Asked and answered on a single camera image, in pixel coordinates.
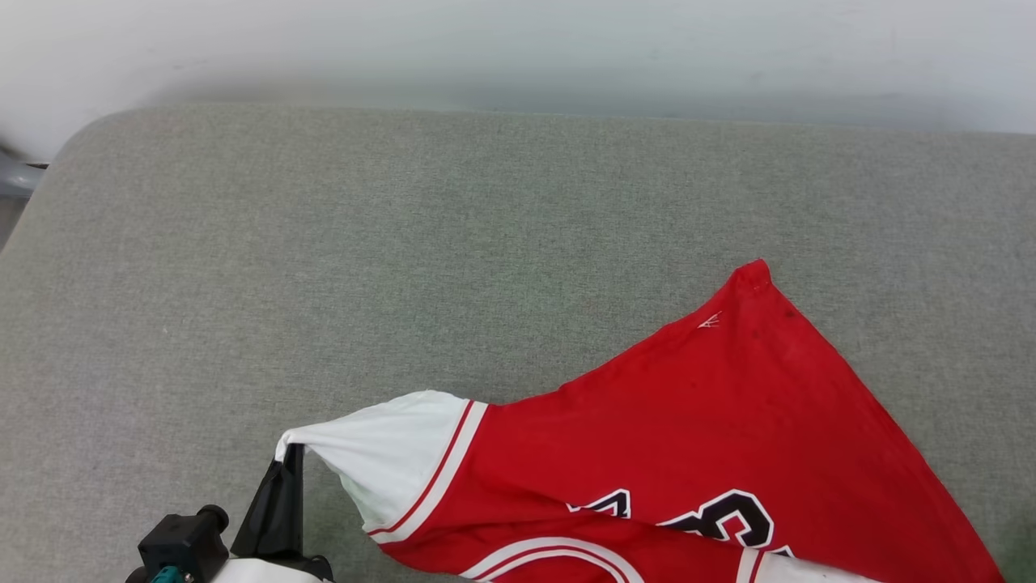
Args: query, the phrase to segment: gray mat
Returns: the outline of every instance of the gray mat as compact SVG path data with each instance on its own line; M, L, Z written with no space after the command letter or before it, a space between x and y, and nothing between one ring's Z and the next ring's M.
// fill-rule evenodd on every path
M27 202L25 198L0 196L0 250L3 250L10 233L15 231L15 225L18 224L18 218L22 215Z
M759 256L1025 580L1036 138L261 106L91 125L0 252L0 577L121 582L284 429L552 390ZM435 580L308 468L340 581Z

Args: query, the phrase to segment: white wall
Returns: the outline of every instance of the white wall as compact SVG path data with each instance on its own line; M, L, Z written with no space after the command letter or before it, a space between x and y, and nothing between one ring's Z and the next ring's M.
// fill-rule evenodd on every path
M198 98L1036 133L1034 0L0 0L0 144Z

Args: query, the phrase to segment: white jersey trim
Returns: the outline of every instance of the white jersey trim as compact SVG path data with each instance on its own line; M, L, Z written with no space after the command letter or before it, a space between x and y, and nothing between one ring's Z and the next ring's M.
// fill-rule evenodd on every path
M438 391L403 396L289 430L274 455L304 444L335 471L378 543L403 541L442 500L488 406Z
M644 583L637 570L618 554L600 545L563 536L543 536L508 545L490 553L460 576L491 582L523 564L552 557L582 559L604 570L616 583Z
M733 583L752 583L752 571L755 570L755 561L759 558L759 552L755 549L745 549L741 552L741 560L738 562L738 576Z
M752 583L876 583L859 575L792 557L762 553Z
M453 484L454 476L457 475L457 470L467 456L467 450L488 408L485 403L468 402L467 409L457 427L456 438L447 450L439 470L432 476L425 493L399 522L388 528L372 529L365 525L364 530L375 543L381 545L406 541L428 520Z

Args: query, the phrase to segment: white stripe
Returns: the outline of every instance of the white stripe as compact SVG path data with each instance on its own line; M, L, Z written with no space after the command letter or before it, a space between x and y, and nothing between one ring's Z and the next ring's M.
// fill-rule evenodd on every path
M755 558L759 552L755 549L745 549L741 552L741 561L738 563L738 577L733 583L752 583L752 570L755 569Z
M615 580L615 583L626 583L626 579L623 578L623 575L621 573L615 571L615 567L599 559L595 555L592 555L589 553L584 553L583 551L577 551L575 549L556 549L553 551L540 551L539 553L530 553L522 556L519 559L515 559L509 562L508 564L501 566L500 569L497 569L496 571L490 573L489 575L486 575L485 577L480 577L478 580L483 582L488 581L492 583L494 578L499 577L505 573L514 571L525 563L529 563L540 559L549 559L551 557L575 557L577 559L582 559L586 562L594 563L597 566L607 571L608 574L611 575L611 578Z
M551 549L551 547L571 547L572 549ZM530 553L528 556L535 557L528 560L524 560L525 557L515 560L514 562L507 563L508 560L529 551L536 551L540 549L549 549L542 553ZM508 573L512 569L515 569L521 564L529 562L531 560L545 558L545 557L560 557L569 556L583 559L587 562L592 562L598 566L601 566L608 571L612 577L616 576L615 569L618 570L626 580L630 583L644 583L640 574L637 570L633 569L633 565L629 561L618 556L617 554L605 549L600 545L595 545L593 543L586 543L585 541L579 541L577 538L567 538L563 536L543 536L540 538L529 538L528 541L520 541L514 543L494 551L489 554L486 558L482 559L474 564L471 569L461 573L461 577L467 579L473 579L489 570L494 570L492 573L487 574L485 577L480 579L480 581L489 581L492 577L499 577L505 573ZM614 569L608 569L608 564L611 563ZM622 582L621 577L616 577L615 581Z
M375 543L380 545L405 541L428 520L432 511L442 500L450 485L453 484L453 478L457 475L457 470L460 469L460 465L467 455L467 448L471 446L471 440L479 429L479 424L482 422L482 416L486 414L486 409L488 406L485 403L472 402L471 410L467 412L467 417L464 419L464 426L461 428L460 434L457 435L457 441L447 456L447 463L442 466L442 471L439 472L432 489L428 491L428 496L421 501L418 509L399 528L392 532L379 532L371 535Z

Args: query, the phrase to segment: jersey fabric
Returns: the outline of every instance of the jersey fabric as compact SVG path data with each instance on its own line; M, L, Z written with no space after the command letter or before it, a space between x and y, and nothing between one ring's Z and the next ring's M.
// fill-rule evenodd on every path
M558 390L426 391L287 432L400 562L497 583L1003 581L761 260Z

